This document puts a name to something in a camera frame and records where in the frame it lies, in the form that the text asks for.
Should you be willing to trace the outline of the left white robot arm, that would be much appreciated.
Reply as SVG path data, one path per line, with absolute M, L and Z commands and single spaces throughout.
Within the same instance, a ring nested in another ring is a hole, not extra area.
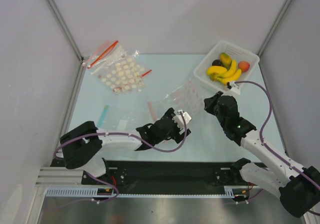
M 107 149 L 127 149 L 161 151 L 156 145 L 173 140 L 179 150 L 191 131 L 187 125 L 192 117 L 183 110 L 169 108 L 155 123 L 149 123 L 132 131 L 116 132 L 97 128 L 87 121 L 60 137 L 55 153 L 62 152 L 61 159 L 66 169 L 80 169 L 93 176 L 99 184 L 110 179 L 106 160 L 102 152 Z

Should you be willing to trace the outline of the cream dotted zip bag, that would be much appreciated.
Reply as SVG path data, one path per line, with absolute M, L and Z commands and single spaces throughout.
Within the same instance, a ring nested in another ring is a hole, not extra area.
M 120 52 L 106 58 L 91 75 L 114 94 L 141 92 L 152 69 L 139 61 L 140 53 Z

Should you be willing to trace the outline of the green orange mango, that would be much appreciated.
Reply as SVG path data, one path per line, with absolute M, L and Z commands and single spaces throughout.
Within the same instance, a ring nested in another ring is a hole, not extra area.
M 225 52 L 220 53 L 219 57 L 221 65 L 228 69 L 232 63 L 231 57 Z

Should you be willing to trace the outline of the dark purple fruit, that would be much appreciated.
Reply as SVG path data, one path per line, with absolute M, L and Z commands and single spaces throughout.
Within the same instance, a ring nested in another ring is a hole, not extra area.
M 220 61 L 220 59 L 216 59 L 212 62 L 211 64 L 212 66 L 222 66 L 222 63 Z

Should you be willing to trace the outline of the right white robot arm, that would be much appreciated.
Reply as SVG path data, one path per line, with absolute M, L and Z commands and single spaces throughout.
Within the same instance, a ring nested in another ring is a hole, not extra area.
M 267 169 L 242 158 L 231 171 L 235 184 L 251 182 L 277 197 L 285 210 L 302 217 L 319 203 L 319 171 L 295 162 L 288 156 L 262 142 L 257 128 L 240 116 L 233 96 L 217 92 L 204 100 L 204 110 L 215 116 L 226 137 L 257 157 Z

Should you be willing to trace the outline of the blue zipper clear bag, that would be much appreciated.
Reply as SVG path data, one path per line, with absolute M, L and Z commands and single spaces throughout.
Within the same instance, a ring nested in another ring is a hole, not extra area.
M 105 105 L 96 124 L 97 128 L 110 131 L 129 131 L 151 122 L 148 112 Z

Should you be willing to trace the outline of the red zipper clear bag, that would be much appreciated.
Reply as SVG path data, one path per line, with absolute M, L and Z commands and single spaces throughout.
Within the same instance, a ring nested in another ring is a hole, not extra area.
M 98 47 L 86 60 L 81 64 L 83 68 L 87 70 L 95 71 L 109 65 L 115 60 L 118 60 L 126 50 L 122 47 L 118 40 L 110 41 L 106 40 L 101 46 Z

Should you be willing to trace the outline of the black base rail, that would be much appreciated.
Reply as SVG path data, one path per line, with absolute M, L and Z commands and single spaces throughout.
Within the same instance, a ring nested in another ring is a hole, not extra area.
M 226 186 L 248 184 L 231 162 L 107 161 L 99 180 L 115 183 L 121 194 L 210 195 Z

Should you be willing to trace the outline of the red orange peach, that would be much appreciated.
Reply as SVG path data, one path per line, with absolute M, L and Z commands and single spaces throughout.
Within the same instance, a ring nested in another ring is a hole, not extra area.
M 243 73 L 247 72 L 250 69 L 251 65 L 247 61 L 240 61 L 238 63 L 238 68 L 241 69 Z

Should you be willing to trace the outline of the aluminium frame post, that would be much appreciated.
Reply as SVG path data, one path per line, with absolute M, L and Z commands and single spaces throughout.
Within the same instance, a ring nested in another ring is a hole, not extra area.
M 291 8 L 293 2 L 295 0 L 284 0 L 284 3 L 282 4 L 275 20 L 273 21 L 271 28 L 269 29 L 266 37 L 263 40 L 262 45 L 260 46 L 257 55 L 261 58 L 265 49 L 267 48 L 268 44 L 270 43 L 270 41 L 272 40 L 273 36 L 276 34 L 278 28 L 280 27 L 282 21 L 284 20 L 287 12 L 289 11 L 289 9 Z
M 63 33 L 66 41 L 68 42 L 69 46 L 71 47 L 72 52 L 76 56 L 76 58 L 82 62 L 83 61 L 83 56 L 74 40 L 74 37 L 66 24 L 55 0 L 44 0 L 45 3 L 47 4 L 49 10 L 51 11 L 51 14 L 53 15 L 54 19 L 56 20 L 61 32 Z

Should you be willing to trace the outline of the white perforated plastic basket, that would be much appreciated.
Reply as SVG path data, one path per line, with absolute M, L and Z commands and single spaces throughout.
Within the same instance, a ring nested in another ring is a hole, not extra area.
M 193 75 L 200 81 L 201 85 L 213 92 L 224 92 L 227 90 L 225 85 L 223 85 L 221 82 L 212 81 L 210 77 L 206 74 L 206 71 L 212 65 L 212 62 L 215 59 L 218 59 L 220 53 L 222 52 L 228 54 L 232 59 L 235 59 L 237 62 L 249 62 L 249 70 L 240 76 L 239 81 L 248 80 L 251 74 L 254 72 L 254 69 L 259 65 L 260 61 L 260 58 L 256 54 L 244 48 L 241 48 L 235 44 L 226 41 L 219 41 L 193 71 Z

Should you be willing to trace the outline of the pink dotted zip bag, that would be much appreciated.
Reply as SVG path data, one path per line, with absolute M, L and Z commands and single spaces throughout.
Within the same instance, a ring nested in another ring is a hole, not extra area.
M 194 117 L 204 108 L 203 96 L 202 86 L 189 79 L 162 99 L 148 102 L 147 106 L 153 121 L 159 120 L 170 107 L 176 111 L 184 110 Z

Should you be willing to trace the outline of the left aluminium frame post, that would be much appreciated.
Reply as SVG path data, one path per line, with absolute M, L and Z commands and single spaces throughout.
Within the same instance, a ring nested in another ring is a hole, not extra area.
M 83 61 L 83 56 L 74 40 L 74 37 L 66 24 L 55 0 L 44 0 L 45 3 L 47 4 L 49 10 L 51 11 L 51 14 L 53 15 L 54 19 L 56 20 L 61 32 L 63 33 L 66 41 L 68 42 L 69 46 L 71 47 L 72 52 L 76 56 L 76 58 L 82 62 Z

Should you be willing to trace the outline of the yellow banana bunch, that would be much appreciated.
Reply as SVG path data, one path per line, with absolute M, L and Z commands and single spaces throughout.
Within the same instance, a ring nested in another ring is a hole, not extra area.
M 238 68 L 236 60 L 232 60 L 229 69 L 222 66 L 211 66 L 207 69 L 206 74 L 211 80 L 226 85 L 228 82 L 238 80 L 242 75 L 242 70 Z

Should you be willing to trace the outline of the right aluminium frame post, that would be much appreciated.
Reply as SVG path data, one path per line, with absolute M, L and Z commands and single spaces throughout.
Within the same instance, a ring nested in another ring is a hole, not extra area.
M 271 28 L 269 29 L 266 37 L 263 40 L 262 45 L 260 46 L 257 55 L 261 58 L 265 49 L 267 48 L 268 44 L 270 43 L 270 41 L 272 40 L 273 36 L 276 34 L 278 28 L 280 27 L 282 21 L 284 20 L 287 12 L 289 11 L 289 9 L 291 8 L 293 2 L 295 0 L 284 0 L 284 3 L 282 4 L 275 20 L 273 21 Z

